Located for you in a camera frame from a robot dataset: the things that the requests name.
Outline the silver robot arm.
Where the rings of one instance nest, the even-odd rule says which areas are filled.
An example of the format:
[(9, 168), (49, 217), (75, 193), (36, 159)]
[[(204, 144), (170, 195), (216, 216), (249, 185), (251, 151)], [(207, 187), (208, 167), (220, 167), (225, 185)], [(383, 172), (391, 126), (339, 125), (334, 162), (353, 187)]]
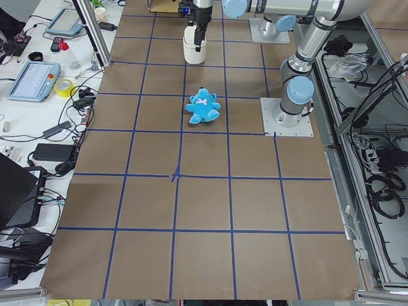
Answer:
[(247, 1), (246, 11), (313, 17), (296, 52), (283, 63), (280, 72), (282, 79), (285, 79), (288, 76), (306, 77), (317, 53), (337, 23), (361, 15), (371, 3), (368, 0)]
[[(222, 11), (231, 19), (240, 18), (243, 14), (253, 12), (262, 14), (263, 18), (250, 19), (251, 26), (258, 26), (256, 32), (264, 37), (274, 37), (293, 28), (297, 16), (314, 15), (318, 1), (306, 3), (305, 11), (300, 11), (300, 3), (296, 1), (223, 1)], [(178, 4), (179, 17), (188, 19), (186, 31), (191, 32), (191, 38), (184, 35), (186, 45), (193, 47), (196, 53), (201, 52), (205, 42), (208, 24), (212, 19), (212, 1), (181, 1)]]

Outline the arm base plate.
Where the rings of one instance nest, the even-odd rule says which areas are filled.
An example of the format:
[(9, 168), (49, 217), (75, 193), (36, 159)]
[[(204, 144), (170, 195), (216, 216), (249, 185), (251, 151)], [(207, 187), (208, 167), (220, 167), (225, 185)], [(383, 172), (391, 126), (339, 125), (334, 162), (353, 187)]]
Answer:
[(304, 106), (302, 113), (289, 115), (281, 110), (281, 98), (261, 98), (261, 112), (266, 136), (313, 137), (312, 124)]
[(290, 44), (288, 32), (279, 32), (273, 22), (263, 18), (250, 18), (249, 22), (253, 43)]

